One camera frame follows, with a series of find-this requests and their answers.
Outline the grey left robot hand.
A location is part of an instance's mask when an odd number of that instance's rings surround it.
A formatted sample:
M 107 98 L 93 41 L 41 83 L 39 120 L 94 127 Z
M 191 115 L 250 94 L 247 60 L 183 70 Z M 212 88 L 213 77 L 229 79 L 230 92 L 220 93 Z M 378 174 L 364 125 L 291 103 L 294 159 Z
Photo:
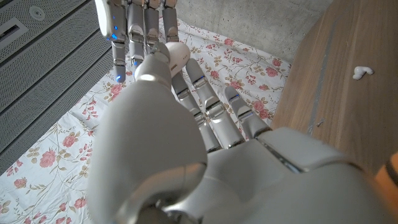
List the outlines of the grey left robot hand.
M 208 150 L 171 91 L 185 44 L 158 43 L 104 113 L 87 206 L 95 223 L 396 223 L 377 183 L 349 157 L 289 128 L 271 129 L 234 90 L 245 140 L 216 110 L 221 148 Z

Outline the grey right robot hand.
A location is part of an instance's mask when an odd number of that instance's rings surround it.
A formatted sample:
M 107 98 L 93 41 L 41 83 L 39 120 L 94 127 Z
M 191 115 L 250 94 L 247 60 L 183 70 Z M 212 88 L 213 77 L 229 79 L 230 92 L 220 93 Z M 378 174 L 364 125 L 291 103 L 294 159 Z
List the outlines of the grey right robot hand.
M 125 44 L 129 44 L 131 65 L 137 68 L 159 41 L 159 11 L 164 19 L 165 39 L 178 42 L 177 0 L 95 0 L 99 28 L 111 42 L 115 80 L 126 79 Z

